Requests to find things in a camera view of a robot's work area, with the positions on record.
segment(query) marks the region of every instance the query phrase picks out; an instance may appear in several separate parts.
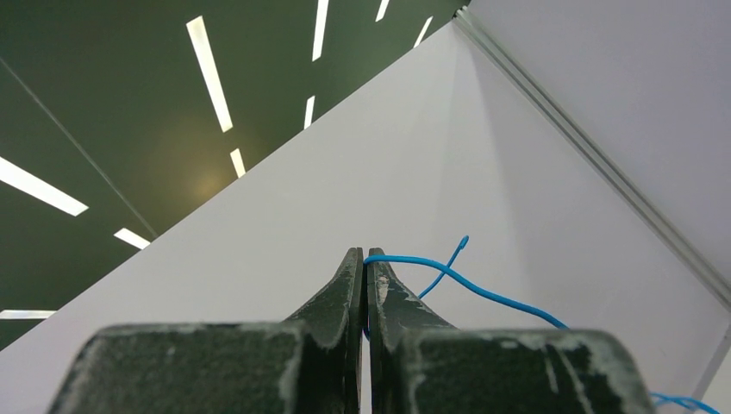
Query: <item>white panel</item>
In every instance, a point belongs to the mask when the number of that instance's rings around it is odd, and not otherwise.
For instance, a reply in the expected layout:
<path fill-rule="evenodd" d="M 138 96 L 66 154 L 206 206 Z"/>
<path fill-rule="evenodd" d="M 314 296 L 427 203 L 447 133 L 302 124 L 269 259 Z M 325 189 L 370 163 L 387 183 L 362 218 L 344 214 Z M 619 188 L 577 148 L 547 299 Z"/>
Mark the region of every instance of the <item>white panel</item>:
<path fill-rule="evenodd" d="M 474 0 L 470 11 L 731 279 L 731 2 Z"/>
<path fill-rule="evenodd" d="M 703 396 L 703 402 L 718 412 L 731 412 L 731 395 L 728 394 L 728 390 L 731 390 L 731 354 L 726 355 L 726 359 L 715 373 L 713 382 Z"/>
<path fill-rule="evenodd" d="M 279 320 L 351 246 L 447 260 L 465 234 L 458 271 L 571 326 L 613 332 L 660 391 L 692 390 L 728 326 L 675 256 L 447 25 L 0 352 L 0 412 L 42 411 L 103 326 Z M 395 268 L 415 292 L 436 276 Z M 451 280 L 426 301 L 464 328 L 547 326 Z"/>

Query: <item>white surface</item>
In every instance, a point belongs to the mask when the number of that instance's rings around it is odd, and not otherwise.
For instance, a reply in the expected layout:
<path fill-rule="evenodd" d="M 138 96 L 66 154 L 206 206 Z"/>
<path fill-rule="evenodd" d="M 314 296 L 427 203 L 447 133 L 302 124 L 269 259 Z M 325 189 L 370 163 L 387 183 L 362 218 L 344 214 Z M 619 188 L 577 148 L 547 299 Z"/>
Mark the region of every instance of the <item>white surface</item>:
<path fill-rule="evenodd" d="M 731 355 L 727 354 L 703 396 L 703 402 L 718 412 L 731 412 L 731 395 L 728 390 L 731 390 Z"/>
<path fill-rule="evenodd" d="M 279 320 L 332 277 L 348 247 L 447 260 L 465 234 L 455 269 L 572 327 L 613 332 L 652 388 L 691 392 L 728 326 L 675 256 L 448 25 L 0 352 L 0 412 L 41 412 L 103 326 Z M 415 292 L 436 276 L 395 268 Z M 463 328 L 546 327 L 449 279 L 426 301 Z"/>
<path fill-rule="evenodd" d="M 731 2 L 473 0 L 470 11 L 731 279 Z"/>

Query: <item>fluorescent light strip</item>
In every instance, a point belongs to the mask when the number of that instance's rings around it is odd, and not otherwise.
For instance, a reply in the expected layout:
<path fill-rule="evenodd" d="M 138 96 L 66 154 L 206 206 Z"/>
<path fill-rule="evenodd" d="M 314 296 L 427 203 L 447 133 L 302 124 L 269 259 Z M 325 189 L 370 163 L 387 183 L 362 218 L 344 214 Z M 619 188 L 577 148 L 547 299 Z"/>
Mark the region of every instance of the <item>fluorescent light strip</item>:
<path fill-rule="evenodd" d="M 388 8 L 389 0 L 381 0 L 381 5 L 378 7 L 378 14 L 376 15 L 376 22 L 383 19 Z"/>
<path fill-rule="evenodd" d="M 0 312 L 0 319 L 12 320 L 12 319 L 46 319 L 52 314 L 56 313 L 55 310 L 10 310 L 6 309 Z"/>
<path fill-rule="evenodd" d="M 312 61 L 322 56 L 322 41 L 325 39 L 325 20 L 328 18 L 329 0 L 317 0 L 317 17 L 315 18 L 315 43 L 312 45 Z"/>
<path fill-rule="evenodd" d="M 429 24 L 431 24 L 432 22 L 432 18 L 434 17 L 431 16 L 424 22 L 424 27 L 422 28 L 422 32 L 419 34 L 419 37 L 416 38 L 416 43 L 414 43 L 414 47 L 419 46 L 419 43 L 422 42 L 422 39 L 424 38 L 424 35 L 427 33 L 427 29 L 429 28 Z"/>
<path fill-rule="evenodd" d="M 69 196 L 46 181 L 26 172 L 19 166 L 15 166 L 7 160 L 0 158 L 0 181 L 12 185 L 20 191 L 27 193 L 40 201 L 51 204 L 53 207 L 64 211 L 72 216 L 78 216 L 87 207 L 76 198 Z"/>
<path fill-rule="evenodd" d="M 307 99 L 307 106 L 304 109 L 304 129 L 312 125 L 312 112 L 315 111 L 315 95 Z"/>
<path fill-rule="evenodd" d="M 231 161 L 234 162 L 234 168 L 236 169 L 236 175 L 239 176 L 239 178 L 243 177 L 244 174 L 247 173 L 246 168 L 244 168 L 244 160 L 241 159 L 241 151 L 239 151 L 239 148 L 236 148 L 234 151 L 231 151 Z"/>
<path fill-rule="evenodd" d="M 196 51 L 198 65 L 201 66 L 203 79 L 205 80 L 206 87 L 208 87 L 210 100 L 213 102 L 213 109 L 216 111 L 216 116 L 218 116 L 221 131 L 226 132 L 233 128 L 234 124 L 231 122 L 231 115 L 228 114 L 226 97 L 223 96 L 223 88 L 221 88 L 221 80 L 218 78 L 216 62 L 213 60 L 213 52 L 210 50 L 203 16 L 196 17 L 185 26 L 188 28 L 188 35 L 191 37 L 193 49 Z"/>
<path fill-rule="evenodd" d="M 125 241 L 132 246 L 135 246 L 139 250 L 142 250 L 143 248 L 146 248 L 150 245 L 150 242 L 143 239 L 142 237 L 139 237 L 135 233 L 132 233 L 131 231 L 127 229 L 121 229 L 115 233 L 115 237 L 117 239 L 120 239 L 122 241 Z"/>

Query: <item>blue cable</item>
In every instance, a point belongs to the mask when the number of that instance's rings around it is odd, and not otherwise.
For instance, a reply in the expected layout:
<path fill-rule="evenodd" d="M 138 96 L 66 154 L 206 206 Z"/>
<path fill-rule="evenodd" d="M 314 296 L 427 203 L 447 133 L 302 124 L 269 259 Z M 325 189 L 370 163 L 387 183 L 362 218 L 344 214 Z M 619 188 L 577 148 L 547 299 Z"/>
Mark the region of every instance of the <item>blue cable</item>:
<path fill-rule="evenodd" d="M 717 411 L 715 408 L 711 407 L 710 405 L 705 404 L 703 401 L 698 401 L 695 398 L 691 397 L 681 397 L 677 395 L 667 395 L 660 392 L 650 392 L 650 395 L 652 395 L 655 398 L 659 398 L 659 401 L 655 403 L 655 406 L 661 406 L 664 404 L 676 404 L 680 405 L 681 407 L 684 407 L 688 410 L 696 411 L 696 410 L 703 410 L 708 412 L 709 414 L 721 414 L 719 411 Z"/>
<path fill-rule="evenodd" d="M 448 274 L 452 279 L 456 280 L 458 283 L 460 283 L 462 286 L 466 287 L 470 291 L 477 293 L 479 296 L 489 299 L 493 302 L 498 302 L 499 304 L 504 304 L 505 306 L 508 306 L 513 309 L 517 309 L 519 311 L 523 311 L 526 313 L 529 313 L 531 315 L 537 316 L 546 322 L 550 323 L 551 325 L 555 326 L 556 328 L 560 329 L 568 329 L 568 327 L 562 323 L 559 319 L 554 317 L 553 315 L 549 314 L 548 312 L 545 312 L 543 310 L 540 310 L 538 308 L 534 308 L 533 306 L 530 306 L 528 304 L 522 304 L 520 302 L 517 302 L 513 299 L 506 298 L 505 296 L 500 296 L 496 293 L 487 291 L 475 284 L 473 284 L 471 281 L 465 279 L 461 274 L 455 272 L 450 267 L 447 267 L 443 264 L 441 264 L 438 261 L 425 259 L 423 257 L 415 257 L 415 256 L 389 256 L 385 254 L 375 254 L 373 256 L 368 256 L 363 260 L 363 265 L 367 265 L 369 263 L 373 263 L 374 261 L 392 261 L 396 263 L 413 263 L 416 265 L 424 265 L 433 267 L 434 269 L 441 270 L 442 272 Z"/>
<path fill-rule="evenodd" d="M 468 241 L 470 241 L 470 236 L 469 235 L 466 235 L 466 236 L 462 237 L 462 240 L 459 241 L 459 245 L 457 246 L 456 249 L 454 249 L 454 253 L 452 253 L 452 257 L 449 258 L 449 262 L 447 263 L 447 267 L 451 267 L 452 266 L 452 264 L 454 263 L 454 260 L 457 259 L 457 256 L 459 255 L 459 252 L 462 251 L 463 248 L 465 248 L 465 246 L 467 245 L 467 242 Z M 439 282 L 441 282 L 441 278 L 443 278 L 443 277 L 444 277 L 444 272 L 440 273 L 439 276 L 437 276 L 437 278 L 434 280 L 434 282 L 432 282 L 431 285 L 429 285 L 426 289 L 424 289 L 424 292 L 422 292 L 422 293 L 419 294 L 419 299 L 427 296 L 427 293 L 429 293 L 432 289 L 434 289 L 434 287 L 437 286 L 439 284 Z M 370 328 L 368 326 L 369 321 L 370 321 L 370 318 L 366 320 L 366 325 L 363 328 L 363 335 L 365 335 L 365 338 L 368 341 L 371 340 L 371 330 L 370 330 Z"/>
<path fill-rule="evenodd" d="M 469 235 L 462 237 L 462 240 L 459 242 L 459 246 L 457 246 L 457 248 L 454 250 L 454 253 L 452 253 L 452 257 L 449 258 L 449 261 L 447 262 L 447 267 L 452 267 L 452 264 L 454 263 L 454 259 L 457 259 L 457 255 L 459 254 L 459 252 L 462 251 L 463 248 L 465 248 L 468 241 L 470 241 Z M 427 293 L 431 292 L 432 289 L 434 289 L 437 286 L 437 284 L 439 284 L 439 282 L 441 282 L 441 278 L 443 278 L 444 275 L 445 275 L 444 272 L 439 273 L 439 276 L 437 276 L 437 278 L 434 280 L 434 282 L 432 282 L 431 285 L 429 285 L 426 289 L 424 289 L 424 292 L 419 293 L 419 299 L 427 296 Z"/>
<path fill-rule="evenodd" d="M 452 258 L 449 260 L 447 265 L 443 265 L 438 261 L 425 259 L 423 257 L 415 257 L 415 256 L 391 256 L 386 254 L 375 254 L 373 256 L 369 256 L 363 260 L 363 265 L 368 265 L 369 263 L 377 262 L 377 261 L 390 261 L 390 262 L 396 262 L 396 263 L 411 263 L 416 265 L 423 265 L 428 267 L 433 267 L 435 269 L 438 269 L 441 271 L 440 275 L 432 282 L 429 287 L 427 287 L 424 292 L 422 292 L 419 295 L 419 298 L 423 298 L 426 296 L 427 293 L 429 293 L 434 287 L 441 281 L 441 279 L 444 277 L 445 274 L 448 274 L 452 279 L 456 280 L 458 283 L 460 283 L 462 286 L 466 287 L 470 291 L 477 293 L 480 297 L 489 299 L 493 302 L 498 302 L 499 304 L 504 304 L 505 306 L 508 306 L 510 308 L 516 309 L 518 311 L 523 311 L 526 313 L 529 313 L 531 315 L 540 317 L 541 319 L 549 322 L 551 325 L 555 326 L 559 329 L 569 329 L 564 323 L 562 323 L 559 319 L 554 317 L 553 315 L 549 314 L 548 312 L 545 312 L 544 310 L 534 308 L 533 306 L 530 306 L 528 304 L 522 304 L 520 302 L 517 302 L 513 299 L 506 298 L 504 296 L 500 296 L 494 292 L 487 291 L 475 284 L 473 284 L 471 281 L 467 280 L 465 277 L 463 277 L 461 274 L 455 272 L 450 266 L 452 263 L 454 263 L 454 260 L 457 258 L 457 255 L 459 254 L 459 251 L 465 248 L 465 245 L 469 241 L 469 237 L 465 236 L 462 238 L 462 241 L 459 243 L 459 246 L 457 246 L 457 249 L 452 254 Z M 365 337 L 370 339 L 369 332 L 364 329 Z M 676 404 L 684 407 L 685 409 L 696 411 L 696 410 L 703 410 L 709 414 L 721 414 L 719 411 L 711 407 L 710 405 L 705 404 L 702 401 L 698 401 L 697 399 L 690 398 L 690 397 L 680 397 L 680 396 L 670 396 L 666 394 L 662 394 L 660 392 L 650 392 L 650 395 L 659 398 L 659 401 L 655 403 L 655 406 L 661 406 L 665 404 Z"/>

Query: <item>dark ceiling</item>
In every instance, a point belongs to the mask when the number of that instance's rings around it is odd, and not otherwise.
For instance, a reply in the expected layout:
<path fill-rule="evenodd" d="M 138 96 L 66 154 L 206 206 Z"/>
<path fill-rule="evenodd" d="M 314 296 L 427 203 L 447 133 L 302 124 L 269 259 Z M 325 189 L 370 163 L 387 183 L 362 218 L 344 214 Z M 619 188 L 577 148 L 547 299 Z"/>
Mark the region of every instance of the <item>dark ceiling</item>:
<path fill-rule="evenodd" d="M 70 216 L 0 182 L 0 311 L 57 310 L 428 37 L 467 0 L 0 2 L 0 157 L 89 206 Z M 185 24 L 203 16 L 233 121 L 222 133 Z M 35 102 L 38 97 L 149 223 Z M 39 321 L 0 321 L 0 348 Z"/>

